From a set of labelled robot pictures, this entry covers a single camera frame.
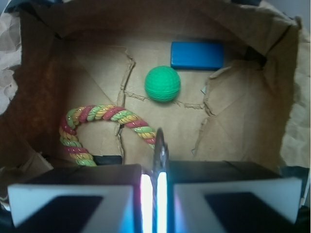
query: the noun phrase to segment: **rope ring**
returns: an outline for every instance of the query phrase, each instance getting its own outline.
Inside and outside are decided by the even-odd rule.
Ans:
[[[93,160],[93,155],[82,147],[76,136],[75,129],[81,123],[101,119],[124,124],[144,139],[151,148],[155,148],[155,130],[134,113],[123,107],[116,107],[113,104],[82,106],[69,110],[62,117],[59,127],[60,142],[65,146],[65,151],[70,154],[71,158],[75,159],[78,165],[96,166],[96,163]]]

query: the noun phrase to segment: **brown packing paper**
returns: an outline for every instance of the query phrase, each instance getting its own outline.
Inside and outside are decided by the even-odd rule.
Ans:
[[[33,50],[34,56],[23,61],[16,75],[22,90],[8,114],[13,118],[16,112],[21,112],[20,106],[32,107],[27,117],[17,115],[15,123],[36,151],[63,158],[57,141],[57,127],[63,113],[84,104],[117,100],[117,104],[122,105],[125,98],[126,108],[152,127],[164,129],[174,159],[251,160],[275,169],[281,164],[280,148],[291,148],[285,150],[290,159],[282,152],[286,163],[289,160],[293,165],[308,161],[309,154],[305,149],[299,156],[292,156],[299,151],[297,142],[307,142],[306,133],[294,141],[286,141],[285,135],[282,144],[293,92],[303,89],[302,83],[308,82],[310,77],[293,79],[299,27],[279,12],[216,0],[75,0],[50,9],[34,7],[53,30],[34,20],[29,25],[39,27],[38,33],[30,33],[33,32],[30,26],[25,28],[28,34],[23,37],[30,39],[27,39],[28,44],[23,39],[26,50],[23,54],[30,58],[27,50]],[[53,31],[65,41],[55,40]],[[265,55],[268,62],[263,70],[253,62],[235,62],[222,74],[222,70],[213,75],[211,72],[182,71],[179,72],[182,89],[174,103],[159,105],[146,99],[144,77],[154,66],[169,65],[172,40],[209,39],[222,40],[235,48],[238,54],[230,58],[226,54],[226,66],[229,60],[241,58],[246,45]],[[200,90],[210,75],[216,78],[207,83],[209,87],[203,102],[204,95]],[[32,85],[24,84],[21,77],[33,80]],[[294,81],[299,86],[295,90]],[[305,99],[305,91],[301,93],[303,97],[298,105],[304,108],[310,98]],[[170,122],[174,116],[180,118]],[[308,124],[301,126],[310,130]],[[297,125],[292,127],[294,129],[287,132],[302,132]],[[118,131],[119,126],[113,122],[94,122],[80,126],[78,134],[83,145],[94,154],[123,154],[124,149],[126,163],[141,163],[150,168],[152,150],[126,128],[121,133],[120,144]],[[179,140],[174,135],[189,137]]]
[[[310,166],[310,34],[301,29],[294,75],[294,104],[283,137],[281,156],[288,166]]]

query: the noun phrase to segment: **braided rope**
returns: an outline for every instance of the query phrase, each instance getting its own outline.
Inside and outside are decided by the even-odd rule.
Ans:
[[[96,166],[93,156],[82,147],[76,136],[75,128],[80,123],[93,120],[112,120],[132,129],[139,137],[144,139],[154,149],[156,143],[156,132],[148,123],[139,116],[126,110],[123,107],[109,105],[90,105],[74,108],[62,117],[59,127],[60,142],[65,146],[71,158],[82,166]]]

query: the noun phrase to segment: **multicolored rope ring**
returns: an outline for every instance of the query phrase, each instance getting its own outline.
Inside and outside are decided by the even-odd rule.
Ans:
[[[71,158],[76,160],[77,164],[96,166],[93,156],[79,142],[75,128],[80,123],[101,119],[124,124],[136,132],[139,137],[143,138],[154,149],[156,143],[155,130],[134,113],[112,104],[79,107],[69,110],[62,117],[59,127],[60,142],[65,146],[65,151],[70,154]]]

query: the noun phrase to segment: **blue block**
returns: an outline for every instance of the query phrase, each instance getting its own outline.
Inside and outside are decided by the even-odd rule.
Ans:
[[[174,69],[218,70],[223,66],[224,47],[220,43],[172,42]]]

